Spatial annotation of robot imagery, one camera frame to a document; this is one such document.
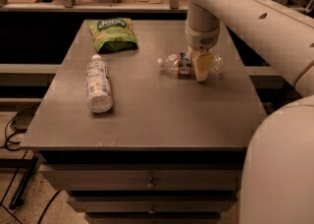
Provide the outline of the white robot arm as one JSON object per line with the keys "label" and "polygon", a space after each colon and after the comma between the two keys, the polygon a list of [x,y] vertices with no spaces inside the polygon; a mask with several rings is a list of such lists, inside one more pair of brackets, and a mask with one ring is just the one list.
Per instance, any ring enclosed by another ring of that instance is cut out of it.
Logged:
{"label": "white robot arm", "polygon": [[188,0],[186,37],[199,49],[220,20],[250,46],[264,67],[246,72],[261,82],[283,78],[299,94],[269,115],[248,144],[239,224],[314,224],[314,25],[271,0]]}

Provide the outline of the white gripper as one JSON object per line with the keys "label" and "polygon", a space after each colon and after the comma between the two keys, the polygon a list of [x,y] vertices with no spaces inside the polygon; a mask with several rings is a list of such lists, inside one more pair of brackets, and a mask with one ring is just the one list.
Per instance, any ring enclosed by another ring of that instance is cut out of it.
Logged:
{"label": "white gripper", "polygon": [[217,44],[220,26],[207,31],[200,31],[185,25],[185,38],[188,45],[187,53],[193,58],[194,73],[199,82],[207,79],[212,66],[214,55],[211,52],[200,52],[210,50]]}

